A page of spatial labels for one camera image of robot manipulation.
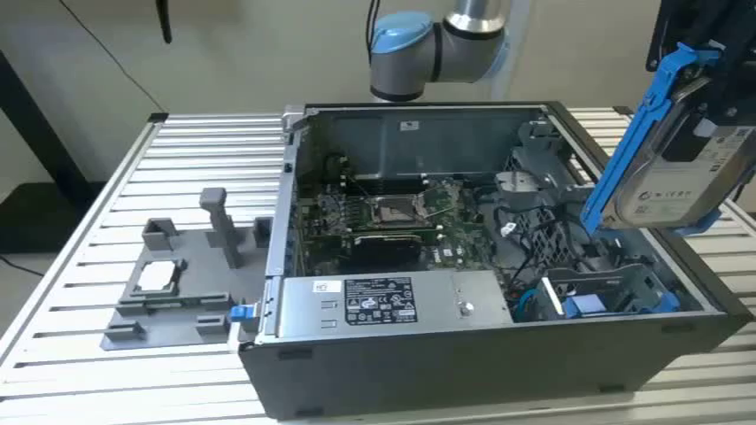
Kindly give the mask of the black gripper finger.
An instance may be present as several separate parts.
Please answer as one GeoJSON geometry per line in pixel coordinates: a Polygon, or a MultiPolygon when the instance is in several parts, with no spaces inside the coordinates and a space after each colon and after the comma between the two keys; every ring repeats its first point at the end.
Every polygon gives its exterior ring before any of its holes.
{"type": "Polygon", "coordinates": [[[675,119],[664,137],[661,158],[667,162],[692,162],[705,147],[717,125],[709,119],[708,109],[700,109],[696,102],[681,102],[675,107],[673,113],[675,119]]]}

